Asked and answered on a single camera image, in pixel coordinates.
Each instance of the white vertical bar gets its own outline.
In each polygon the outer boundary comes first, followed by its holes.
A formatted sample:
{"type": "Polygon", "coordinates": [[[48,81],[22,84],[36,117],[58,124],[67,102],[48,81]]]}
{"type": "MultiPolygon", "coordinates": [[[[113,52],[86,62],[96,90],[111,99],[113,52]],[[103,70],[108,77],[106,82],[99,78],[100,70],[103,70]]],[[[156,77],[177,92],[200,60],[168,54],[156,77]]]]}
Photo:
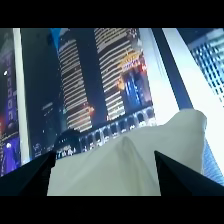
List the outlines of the white vertical bar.
{"type": "Polygon", "coordinates": [[[139,28],[157,125],[179,111],[155,37],[150,28],[139,28]]]}
{"type": "Polygon", "coordinates": [[[176,28],[163,28],[168,45],[194,109],[207,117],[206,138],[224,174],[224,110],[176,28]]]}
{"type": "Polygon", "coordinates": [[[15,65],[16,65],[16,85],[17,85],[17,103],[19,117],[19,135],[21,164],[24,165],[30,161],[27,116],[26,116],[26,98],[23,72],[23,55],[20,28],[13,28],[15,65]]]}

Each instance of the black object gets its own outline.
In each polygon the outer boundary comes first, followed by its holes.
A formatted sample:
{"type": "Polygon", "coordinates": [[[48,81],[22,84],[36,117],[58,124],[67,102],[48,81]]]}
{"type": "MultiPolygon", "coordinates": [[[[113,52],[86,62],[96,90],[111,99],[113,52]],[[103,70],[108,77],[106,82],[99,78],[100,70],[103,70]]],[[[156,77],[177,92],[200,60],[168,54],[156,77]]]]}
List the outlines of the black object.
{"type": "Polygon", "coordinates": [[[0,196],[47,196],[56,153],[49,152],[0,178],[0,196]]]}
{"type": "Polygon", "coordinates": [[[155,151],[161,196],[224,196],[224,187],[155,151]]]}

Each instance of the skyscraper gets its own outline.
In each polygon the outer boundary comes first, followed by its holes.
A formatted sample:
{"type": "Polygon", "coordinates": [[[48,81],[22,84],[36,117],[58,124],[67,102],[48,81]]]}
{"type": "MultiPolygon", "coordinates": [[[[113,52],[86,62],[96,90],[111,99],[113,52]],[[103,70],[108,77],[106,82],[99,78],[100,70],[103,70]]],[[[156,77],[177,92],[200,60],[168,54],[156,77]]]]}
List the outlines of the skyscraper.
{"type": "Polygon", "coordinates": [[[94,33],[108,120],[113,120],[151,101],[141,41],[131,28],[95,28],[94,33]]]}
{"type": "Polygon", "coordinates": [[[188,45],[208,85],[224,107],[224,31],[213,30],[188,45]]]}
{"type": "Polygon", "coordinates": [[[67,114],[68,128],[85,131],[92,127],[82,68],[79,60],[76,39],[68,28],[62,28],[59,33],[58,58],[64,104],[67,114]]]}

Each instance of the white pillow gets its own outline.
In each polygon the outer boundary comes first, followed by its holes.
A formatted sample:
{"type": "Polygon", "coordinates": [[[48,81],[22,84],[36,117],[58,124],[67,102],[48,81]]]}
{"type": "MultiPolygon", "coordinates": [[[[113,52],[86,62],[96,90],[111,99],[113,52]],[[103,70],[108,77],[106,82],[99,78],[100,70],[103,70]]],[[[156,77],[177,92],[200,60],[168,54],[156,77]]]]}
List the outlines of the white pillow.
{"type": "Polygon", "coordinates": [[[56,162],[48,195],[160,195],[154,151],[201,172],[206,117],[182,110],[165,125],[135,129],[56,162]]]}

